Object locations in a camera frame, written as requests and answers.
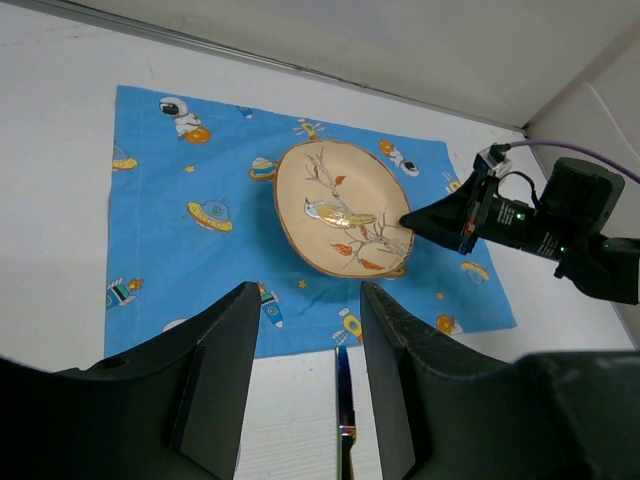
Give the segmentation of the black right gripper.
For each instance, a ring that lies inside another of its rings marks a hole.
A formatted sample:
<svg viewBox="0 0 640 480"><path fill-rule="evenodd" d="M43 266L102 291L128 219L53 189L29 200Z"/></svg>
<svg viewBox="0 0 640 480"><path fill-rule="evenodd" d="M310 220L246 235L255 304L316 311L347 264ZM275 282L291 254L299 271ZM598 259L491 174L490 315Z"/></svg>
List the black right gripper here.
<svg viewBox="0 0 640 480"><path fill-rule="evenodd" d="M624 178L581 159L561 158L532 206L499 194L500 178L475 166L453 193L403 215L416 235L461 254L484 239L557 263L583 294L639 303L639 241L602 234L625 186Z"/></svg>

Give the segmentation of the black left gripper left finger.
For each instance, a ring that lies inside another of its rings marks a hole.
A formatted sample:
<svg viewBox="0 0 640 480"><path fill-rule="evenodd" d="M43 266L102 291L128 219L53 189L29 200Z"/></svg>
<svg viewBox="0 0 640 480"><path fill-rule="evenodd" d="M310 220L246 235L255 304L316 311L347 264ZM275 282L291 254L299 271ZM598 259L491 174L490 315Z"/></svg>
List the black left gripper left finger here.
<svg viewBox="0 0 640 480"><path fill-rule="evenodd" d="M260 320L253 282L92 367L1 362L5 479L230 479Z"/></svg>

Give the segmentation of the iridescent knife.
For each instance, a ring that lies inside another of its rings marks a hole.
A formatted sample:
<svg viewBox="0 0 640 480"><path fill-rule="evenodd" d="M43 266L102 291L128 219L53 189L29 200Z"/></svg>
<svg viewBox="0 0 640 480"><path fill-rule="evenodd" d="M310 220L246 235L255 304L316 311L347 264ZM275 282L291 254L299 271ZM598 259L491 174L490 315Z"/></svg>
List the iridescent knife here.
<svg viewBox="0 0 640 480"><path fill-rule="evenodd" d="M351 370L347 348L339 346L335 353L337 478L354 479L352 449L357 440Z"/></svg>

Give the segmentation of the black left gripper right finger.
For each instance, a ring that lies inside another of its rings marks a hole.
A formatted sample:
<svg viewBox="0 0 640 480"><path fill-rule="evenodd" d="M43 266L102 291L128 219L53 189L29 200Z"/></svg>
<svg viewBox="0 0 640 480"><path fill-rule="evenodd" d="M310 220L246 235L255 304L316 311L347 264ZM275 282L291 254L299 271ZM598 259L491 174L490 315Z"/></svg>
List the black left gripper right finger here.
<svg viewBox="0 0 640 480"><path fill-rule="evenodd" d="M503 362L365 282L360 316L386 479L635 479L639 355Z"/></svg>

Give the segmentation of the beige bird-pattern plate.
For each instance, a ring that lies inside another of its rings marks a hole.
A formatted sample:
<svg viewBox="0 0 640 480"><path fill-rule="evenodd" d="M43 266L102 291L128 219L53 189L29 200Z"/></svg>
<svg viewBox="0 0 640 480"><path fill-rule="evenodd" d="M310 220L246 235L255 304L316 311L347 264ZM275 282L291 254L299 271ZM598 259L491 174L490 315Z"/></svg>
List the beige bird-pattern plate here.
<svg viewBox="0 0 640 480"><path fill-rule="evenodd" d="M359 146L311 140L289 148L274 178L278 219L294 251L339 278L401 278L414 233L399 224L408 197L389 168Z"/></svg>

